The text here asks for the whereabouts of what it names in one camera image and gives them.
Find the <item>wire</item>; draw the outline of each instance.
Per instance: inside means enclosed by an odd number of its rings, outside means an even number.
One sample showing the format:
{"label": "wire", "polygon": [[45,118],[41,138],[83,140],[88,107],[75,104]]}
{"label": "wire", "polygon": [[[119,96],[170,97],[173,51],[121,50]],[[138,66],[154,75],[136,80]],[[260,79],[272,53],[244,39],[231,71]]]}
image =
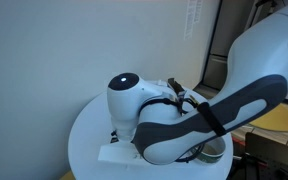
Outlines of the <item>wire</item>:
{"label": "wire", "polygon": [[194,147],[194,148],[192,148],[192,149],[194,149],[195,152],[194,152],[191,156],[188,156],[188,157],[185,157],[185,158],[179,158],[179,159],[175,160],[175,162],[186,162],[186,163],[188,163],[188,162],[196,159],[196,157],[197,157],[199,154],[201,154],[201,152],[203,151],[203,149],[204,149],[204,144],[198,146],[197,149],[196,149],[196,147]]}

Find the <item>white wall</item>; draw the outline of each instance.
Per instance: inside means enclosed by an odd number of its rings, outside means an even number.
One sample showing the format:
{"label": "white wall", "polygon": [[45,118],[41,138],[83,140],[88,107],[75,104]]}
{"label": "white wall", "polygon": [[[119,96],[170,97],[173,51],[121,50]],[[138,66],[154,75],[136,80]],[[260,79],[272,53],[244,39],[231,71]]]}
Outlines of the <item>white wall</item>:
{"label": "white wall", "polygon": [[186,0],[0,1],[0,179],[63,175],[74,119],[118,73],[193,88],[218,2],[184,40]]}

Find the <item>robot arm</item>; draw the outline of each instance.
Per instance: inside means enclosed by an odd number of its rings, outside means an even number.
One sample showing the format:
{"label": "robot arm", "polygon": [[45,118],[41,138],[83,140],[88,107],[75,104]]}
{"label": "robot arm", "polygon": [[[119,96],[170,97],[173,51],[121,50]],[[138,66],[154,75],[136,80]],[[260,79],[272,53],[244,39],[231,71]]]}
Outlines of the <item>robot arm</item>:
{"label": "robot arm", "polygon": [[226,83],[209,103],[202,103],[183,116],[166,115],[165,112],[174,112],[167,104],[140,108],[145,99],[162,93],[151,94],[133,104],[138,113],[133,143],[148,162],[172,163],[192,147],[269,112],[284,100],[287,89],[288,6],[234,42],[228,57]]}

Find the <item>round platform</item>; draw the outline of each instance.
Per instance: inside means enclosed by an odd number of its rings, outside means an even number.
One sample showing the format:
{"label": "round platform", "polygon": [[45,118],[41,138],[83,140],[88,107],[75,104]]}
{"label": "round platform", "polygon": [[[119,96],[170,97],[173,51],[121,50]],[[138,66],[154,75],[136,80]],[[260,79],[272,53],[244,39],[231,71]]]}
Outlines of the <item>round platform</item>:
{"label": "round platform", "polygon": [[163,166],[139,166],[98,161],[100,147],[110,142],[111,132],[110,113],[106,92],[104,92],[81,111],[71,130],[68,156],[76,179],[223,180],[226,179],[231,168],[233,145],[230,133],[223,136],[226,150],[219,162],[206,164],[195,160],[190,162],[194,163],[194,166],[191,164],[186,168],[179,167],[176,163]]}

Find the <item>wooden surface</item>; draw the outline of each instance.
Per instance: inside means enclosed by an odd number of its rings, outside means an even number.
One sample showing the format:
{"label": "wooden surface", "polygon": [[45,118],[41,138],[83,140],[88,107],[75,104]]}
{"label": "wooden surface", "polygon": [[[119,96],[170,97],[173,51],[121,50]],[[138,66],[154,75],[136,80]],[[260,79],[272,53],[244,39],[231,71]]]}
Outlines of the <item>wooden surface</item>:
{"label": "wooden surface", "polygon": [[75,180],[72,171],[68,171],[60,180]]}
{"label": "wooden surface", "polygon": [[288,107],[280,104],[249,124],[265,130],[288,132]]}
{"label": "wooden surface", "polygon": [[239,140],[244,140],[246,132],[253,132],[263,137],[288,145],[288,132],[275,132],[263,130],[260,128],[254,128],[253,126],[243,126],[232,131],[232,135]]}

